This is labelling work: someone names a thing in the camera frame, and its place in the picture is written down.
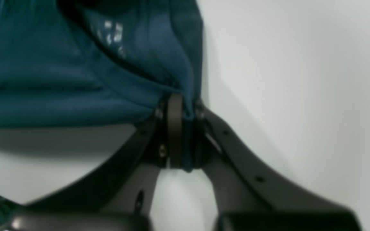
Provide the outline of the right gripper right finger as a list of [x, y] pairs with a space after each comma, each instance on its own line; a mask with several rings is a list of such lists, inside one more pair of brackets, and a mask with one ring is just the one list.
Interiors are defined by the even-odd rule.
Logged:
[[209, 178], [215, 231], [360, 231], [351, 209], [310, 192], [262, 161], [201, 100], [195, 101], [194, 165]]

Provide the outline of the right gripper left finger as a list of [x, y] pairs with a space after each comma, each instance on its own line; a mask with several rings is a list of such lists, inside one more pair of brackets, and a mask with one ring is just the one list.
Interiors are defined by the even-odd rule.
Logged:
[[161, 169], [183, 168], [183, 96], [172, 94], [107, 161], [63, 190], [30, 204], [7, 231], [151, 231]]

